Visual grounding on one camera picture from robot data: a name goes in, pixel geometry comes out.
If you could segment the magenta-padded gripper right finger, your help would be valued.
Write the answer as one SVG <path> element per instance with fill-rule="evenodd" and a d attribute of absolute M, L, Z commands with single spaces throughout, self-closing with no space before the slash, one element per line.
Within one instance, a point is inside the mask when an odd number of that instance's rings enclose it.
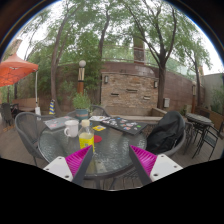
<path fill-rule="evenodd" d="M 154 155 L 133 145 L 129 146 L 129 156 L 143 185 L 147 185 L 182 169 L 180 165 L 165 154 Z"/>

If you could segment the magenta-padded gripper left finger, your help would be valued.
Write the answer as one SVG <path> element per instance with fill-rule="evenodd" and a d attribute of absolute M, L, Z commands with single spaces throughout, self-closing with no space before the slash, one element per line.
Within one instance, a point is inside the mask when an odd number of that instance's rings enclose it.
<path fill-rule="evenodd" d="M 92 156 L 93 146 L 90 145 L 67 157 L 57 157 L 44 170 L 76 185 L 81 185 Z"/>

